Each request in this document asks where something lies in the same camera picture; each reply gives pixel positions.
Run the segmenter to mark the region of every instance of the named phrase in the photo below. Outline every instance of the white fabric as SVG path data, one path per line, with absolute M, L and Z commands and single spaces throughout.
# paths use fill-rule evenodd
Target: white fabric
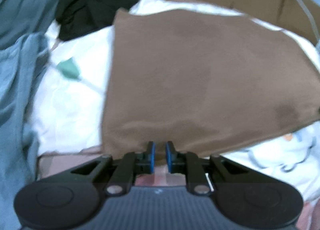
M 206 3 L 165 0 L 140 0 L 130 13 L 148 15 L 173 9 L 222 16 L 243 15 Z M 320 70 L 319 54 L 308 40 L 261 20 L 252 21 L 292 37 Z M 58 31 L 56 23 L 48 29 L 50 47 Z M 52 64 L 38 89 L 30 118 L 39 135 L 39 155 L 45 152 L 78 153 L 100 145 L 100 122 L 112 63 L 113 32 L 112 27 L 107 27 L 79 39 L 61 42 L 53 50 Z M 59 62 L 71 57 L 80 70 L 80 81 L 67 79 L 55 69 Z M 279 137 L 225 156 L 294 185 L 305 200 L 311 200 L 320 195 L 318 133 L 320 125 L 315 123 L 294 133 L 290 141 Z
M 52 47 L 59 27 L 54 22 L 46 35 Z M 100 121 L 112 59 L 113 27 L 68 42 L 51 53 L 34 99 L 30 121 L 38 132 L 38 154 L 78 153 L 100 145 Z M 54 66 L 73 58 L 81 81 L 65 78 Z

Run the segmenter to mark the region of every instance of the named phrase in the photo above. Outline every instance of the metal screw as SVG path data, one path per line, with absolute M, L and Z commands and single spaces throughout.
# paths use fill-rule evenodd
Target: metal screw
M 205 185 L 197 185 L 194 190 L 199 195 L 208 194 L 210 192 L 210 188 Z
M 122 192 L 123 188 L 118 185 L 112 185 L 107 188 L 108 193 L 110 194 L 120 194 Z

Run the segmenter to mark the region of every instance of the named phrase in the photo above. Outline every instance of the ribbed black plate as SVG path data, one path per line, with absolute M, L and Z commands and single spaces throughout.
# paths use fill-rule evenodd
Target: ribbed black plate
M 248 229 L 225 218 L 208 197 L 191 195 L 185 187 L 132 187 L 128 195 L 108 199 L 96 217 L 73 230 Z

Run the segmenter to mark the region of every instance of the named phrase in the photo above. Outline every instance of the black cloth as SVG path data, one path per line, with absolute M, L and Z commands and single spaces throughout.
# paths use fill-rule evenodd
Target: black cloth
M 129 10 L 139 0 L 59 0 L 55 18 L 59 39 L 68 41 L 111 26 L 119 8 Z

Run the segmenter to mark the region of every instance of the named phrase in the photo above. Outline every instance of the green fabric patch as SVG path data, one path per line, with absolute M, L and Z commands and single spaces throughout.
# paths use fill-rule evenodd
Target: green fabric patch
M 77 67 L 76 63 L 73 60 L 73 57 L 69 58 L 66 61 L 61 61 L 57 65 L 57 70 L 68 79 L 80 80 L 80 70 Z

